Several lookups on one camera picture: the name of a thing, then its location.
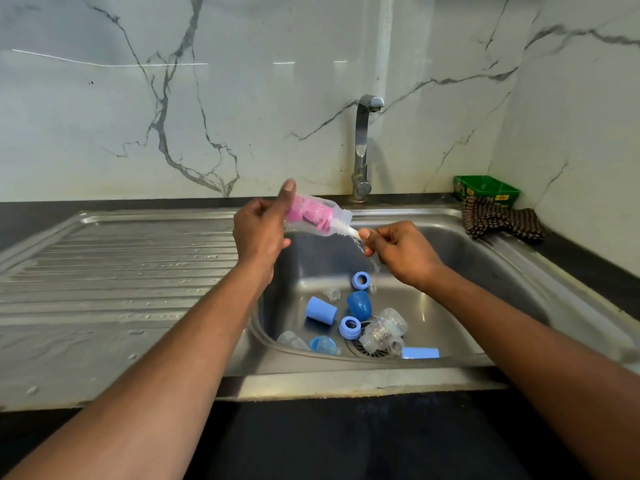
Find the person's right hand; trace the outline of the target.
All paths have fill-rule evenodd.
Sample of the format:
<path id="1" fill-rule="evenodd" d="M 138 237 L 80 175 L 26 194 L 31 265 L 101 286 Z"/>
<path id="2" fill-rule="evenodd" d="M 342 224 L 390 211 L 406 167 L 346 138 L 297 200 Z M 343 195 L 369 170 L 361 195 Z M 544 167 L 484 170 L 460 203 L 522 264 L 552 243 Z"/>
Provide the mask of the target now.
<path id="1" fill-rule="evenodd" d="M 428 240 L 411 221 L 400 221 L 378 230 L 384 242 L 364 242 L 368 257 L 377 255 L 380 263 L 404 284 L 422 292 L 435 289 L 436 282 L 446 278 L 450 270 L 444 265 Z"/>

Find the person's left hand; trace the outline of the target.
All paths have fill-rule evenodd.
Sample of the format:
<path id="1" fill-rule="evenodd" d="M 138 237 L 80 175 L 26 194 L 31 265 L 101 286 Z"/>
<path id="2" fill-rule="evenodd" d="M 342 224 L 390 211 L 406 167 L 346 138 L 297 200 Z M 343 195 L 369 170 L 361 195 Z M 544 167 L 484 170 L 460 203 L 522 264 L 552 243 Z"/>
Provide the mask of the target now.
<path id="1" fill-rule="evenodd" d="M 271 282 L 276 259 L 291 240 L 284 236 L 284 225 L 270 218 L 272 200 L 255 198 L 234 217 L 233 236 L 237 265 L 260 283 L 260 290 Z"/>

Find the person's left forearm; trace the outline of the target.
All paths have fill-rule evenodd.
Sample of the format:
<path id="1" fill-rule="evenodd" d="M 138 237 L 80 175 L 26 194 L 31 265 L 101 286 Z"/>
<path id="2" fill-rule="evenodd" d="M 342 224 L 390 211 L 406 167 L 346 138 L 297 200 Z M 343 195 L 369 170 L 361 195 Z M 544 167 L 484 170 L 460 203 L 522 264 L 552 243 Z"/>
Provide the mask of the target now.
<path id="1" fill-rule="evenodd" d="M 181 480 L 274 261 L 242 258 L 137 363 L 4 480 Z"/>

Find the person's right forearm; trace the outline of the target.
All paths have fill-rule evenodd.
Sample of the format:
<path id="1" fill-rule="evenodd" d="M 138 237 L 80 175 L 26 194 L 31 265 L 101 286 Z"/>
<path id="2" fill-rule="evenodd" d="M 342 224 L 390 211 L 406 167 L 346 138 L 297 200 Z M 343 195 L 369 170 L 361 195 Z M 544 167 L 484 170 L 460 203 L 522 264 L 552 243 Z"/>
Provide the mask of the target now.
<path id="1" fill-rule="evenodd" d="M 452 313 L 584 468 L 640 480 L 640 376 L 447 267 L 421 283 Z"/>

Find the dark blue dome cap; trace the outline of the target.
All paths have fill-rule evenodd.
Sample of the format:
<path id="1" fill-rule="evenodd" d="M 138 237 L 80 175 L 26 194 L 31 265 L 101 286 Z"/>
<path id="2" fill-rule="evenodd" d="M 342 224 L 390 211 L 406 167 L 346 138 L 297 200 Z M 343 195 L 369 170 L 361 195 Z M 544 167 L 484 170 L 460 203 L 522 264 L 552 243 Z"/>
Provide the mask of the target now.
<path id="1" fill-rule="evenodd" d="M 366 290 L 358 290 L 350 293 L 346 298 L 348 316 L 360 322 L 370 320 L 372 316 L 372 304 L 369 293 Z"/>

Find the chrome faucet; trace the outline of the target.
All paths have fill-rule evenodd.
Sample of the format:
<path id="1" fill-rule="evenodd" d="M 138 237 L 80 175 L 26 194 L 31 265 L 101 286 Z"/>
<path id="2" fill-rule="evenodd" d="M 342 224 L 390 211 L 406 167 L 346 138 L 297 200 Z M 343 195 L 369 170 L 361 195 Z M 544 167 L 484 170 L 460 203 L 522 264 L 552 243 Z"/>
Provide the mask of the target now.
<path id="1" fill-rule="evenodd" d="M 355 162 L 351 176 L 352 195 L 351 201 L 363 203 L 372 190 L 371 182 L 367 176 L 367 143 L 369 117 L 372 113 L 380 112 L 385 102 L 382 97 L 374 95 L 362 96 L 357 104 L 355 120 Z"/>

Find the metal sink drain strainer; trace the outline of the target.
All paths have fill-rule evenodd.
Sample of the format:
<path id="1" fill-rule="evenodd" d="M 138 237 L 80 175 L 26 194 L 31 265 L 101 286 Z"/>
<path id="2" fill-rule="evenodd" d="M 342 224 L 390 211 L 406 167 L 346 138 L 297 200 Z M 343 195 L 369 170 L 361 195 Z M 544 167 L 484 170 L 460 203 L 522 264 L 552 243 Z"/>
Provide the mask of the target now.
<path id="1" fill-rule="evenodd" d="M 350 352 L 352 352 L 354 355 L 359 356 L 359 357 L 364 357 L 364 358 L 384 358 L 386 356 L 388 356 L 388 352 L 386 350 L 377 350 L 374 353 L 369 353 L 364 346 L 362 345 L 360 339 L 362 337 L 362 335 L 364 334 L 364 331 L 366 329 L 366 327 L 368 327 L 368 325 L 370 325 L 371 321 L 363 321 L 361 322 L 361 331 L 360 331 L 360 337 L 358 339 L 354 339 L 354 340 L 347 340 L 346 341 L 346 345 L 347 348 L 350 350 Z"/>

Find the green plastic box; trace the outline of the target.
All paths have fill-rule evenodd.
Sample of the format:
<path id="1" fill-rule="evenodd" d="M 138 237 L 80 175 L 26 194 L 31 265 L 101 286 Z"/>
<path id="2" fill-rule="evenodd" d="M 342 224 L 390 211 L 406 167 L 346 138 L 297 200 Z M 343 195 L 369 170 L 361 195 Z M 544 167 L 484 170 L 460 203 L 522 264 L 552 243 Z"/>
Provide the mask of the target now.
<path id="1" fill-rule="evenodd" d="M 489 175 L 455 176 L 453 192 L 460 201 L 475 198 L 505 208 L 511 208 L 521 193 L 516 187 Z"/>

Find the brown checked cloth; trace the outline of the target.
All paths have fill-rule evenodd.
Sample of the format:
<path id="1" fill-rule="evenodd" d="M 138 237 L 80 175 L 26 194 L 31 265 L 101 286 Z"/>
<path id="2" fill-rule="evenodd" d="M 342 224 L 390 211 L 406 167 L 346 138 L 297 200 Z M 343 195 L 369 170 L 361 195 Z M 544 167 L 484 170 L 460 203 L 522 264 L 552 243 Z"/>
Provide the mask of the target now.
<path id="1" fill-rule="evenodd" d="M 529 243 L 543 242 L 546 237 L 537 213 L 530 208 L 501 207 L 487 199 L 470 196 L 463 202 L 461 218 L 472 239 L 495 232 L 505 232 Z"/>

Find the stainless steel sink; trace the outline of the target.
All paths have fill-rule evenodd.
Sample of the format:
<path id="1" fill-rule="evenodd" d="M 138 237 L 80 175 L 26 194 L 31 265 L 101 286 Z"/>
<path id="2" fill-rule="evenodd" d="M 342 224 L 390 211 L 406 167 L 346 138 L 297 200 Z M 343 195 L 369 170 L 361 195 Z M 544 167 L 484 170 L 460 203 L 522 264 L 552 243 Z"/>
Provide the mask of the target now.
<path id="1" fill-rule="evenodd" d="M 137 361 L 236 264 L 234 209 L 83 212 L 0 252 L 0 412 L 80 408 Z M 354 209 L 353 225 L 411 220 L 446 265 L 599 354 L 640 374 L 640 322 L 508 235 L 474 241 L 457 204 Z M 440 357 L 354 355 L 338 332 L 358 271 L 373 311 L 394 308 L 410 347 Z M 340 300 L 324 297 L 338 288 Z M 305 317 L 315 296 L 333 326 Z M 328 336 L 341 355 L 277 343 Z M 453 316 L 398 282 L 349 238 L 293 234 L 230 359 L 218 398 L 274 401 L 507 387 Z"/>

